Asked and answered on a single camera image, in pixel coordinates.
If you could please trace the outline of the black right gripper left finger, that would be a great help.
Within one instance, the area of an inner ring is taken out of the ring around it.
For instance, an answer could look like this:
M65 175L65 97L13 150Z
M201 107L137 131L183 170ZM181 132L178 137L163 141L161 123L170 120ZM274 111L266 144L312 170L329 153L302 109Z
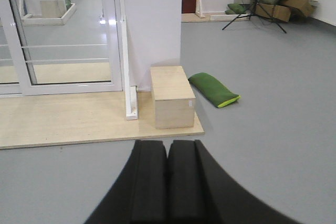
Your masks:
M86 223L165 223L166 149L137 140L123 170Z

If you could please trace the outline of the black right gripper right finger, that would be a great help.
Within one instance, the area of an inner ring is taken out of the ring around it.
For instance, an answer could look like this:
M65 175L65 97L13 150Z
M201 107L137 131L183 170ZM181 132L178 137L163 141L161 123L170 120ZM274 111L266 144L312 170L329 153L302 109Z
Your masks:
M174 140L169 223L297 223L235 181L200 140Z

